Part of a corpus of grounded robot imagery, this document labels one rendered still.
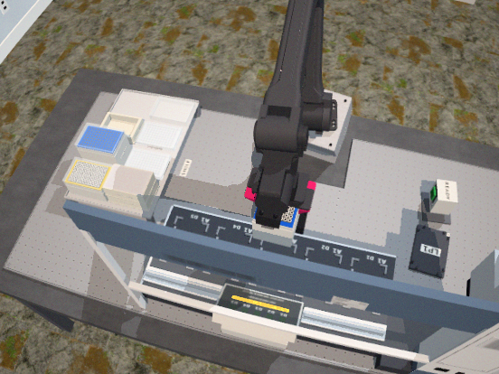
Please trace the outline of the black rectangular pad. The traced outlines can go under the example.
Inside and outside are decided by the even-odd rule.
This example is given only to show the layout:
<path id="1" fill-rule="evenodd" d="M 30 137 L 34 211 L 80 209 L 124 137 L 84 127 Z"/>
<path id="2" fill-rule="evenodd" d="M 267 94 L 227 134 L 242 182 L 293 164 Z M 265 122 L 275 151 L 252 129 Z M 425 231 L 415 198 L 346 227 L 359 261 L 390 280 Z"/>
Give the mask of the black rectangular pad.
<path id="1" fill-rule="evenodd" d="M 298 223 L 297 223 L 297 229 L 295 232 L 296 234 L 301 234 L 301 235 L 304 234 L 304 229 L 305 229 L 305 225 L 306 225 L 306 216 L 307 216 L 307 212 L 300 214 L 299 219 L 298 219 Z"/>

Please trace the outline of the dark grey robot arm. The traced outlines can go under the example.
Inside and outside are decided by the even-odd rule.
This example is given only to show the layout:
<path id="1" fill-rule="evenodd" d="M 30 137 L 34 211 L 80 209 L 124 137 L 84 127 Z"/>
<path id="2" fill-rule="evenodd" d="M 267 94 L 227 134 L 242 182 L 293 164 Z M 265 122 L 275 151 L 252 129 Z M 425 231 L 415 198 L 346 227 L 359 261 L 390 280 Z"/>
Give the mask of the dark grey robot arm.
<path id="1" fill-rule="evenodd" d="M 309 131 L 337 129 L 337 101 L 322 81 L 324 1 L 288 1 L 276 68 L 254 125 L 256 152 L 263 154 L 255 200 L 262 228 L 279 229 L 295 199 Z"/>

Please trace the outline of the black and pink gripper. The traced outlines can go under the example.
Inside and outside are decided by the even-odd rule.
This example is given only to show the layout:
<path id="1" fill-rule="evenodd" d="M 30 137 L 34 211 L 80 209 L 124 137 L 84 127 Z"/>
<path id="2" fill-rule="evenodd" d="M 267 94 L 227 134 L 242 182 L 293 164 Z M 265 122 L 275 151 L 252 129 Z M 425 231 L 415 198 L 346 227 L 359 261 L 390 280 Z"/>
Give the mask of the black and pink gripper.
<path id="1" fill-rule="evenodd" d="M 247 189 L 244 194 L 246 199 L 255 202 L 259 189 L 259 177 L 261 172 L 262 169 L 260 168 L 260 165 L 259 168 L 252 168 L 247 183 Z M 296 196 L 294 201 L 289 202 L 289 207 L 299 209 L 298 214 L 309 212 L 311 208 L 316 183 L 309 181 L 309 177 L 310 175 L 308 173 L 299 172 Z"/>

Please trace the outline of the white ready button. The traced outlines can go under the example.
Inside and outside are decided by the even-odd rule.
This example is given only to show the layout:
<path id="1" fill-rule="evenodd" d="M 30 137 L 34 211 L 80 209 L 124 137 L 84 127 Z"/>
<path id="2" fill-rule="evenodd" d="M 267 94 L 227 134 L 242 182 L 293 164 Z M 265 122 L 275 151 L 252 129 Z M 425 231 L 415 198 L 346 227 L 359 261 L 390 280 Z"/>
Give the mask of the white ready button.
<path id="1" fill-rule="evenodd" d="M 429 194 L 421 192 L 421 203 L 422 221 L 451 224 L 450 212 L 457 205 L 457 182 L 437 179 Z"/>

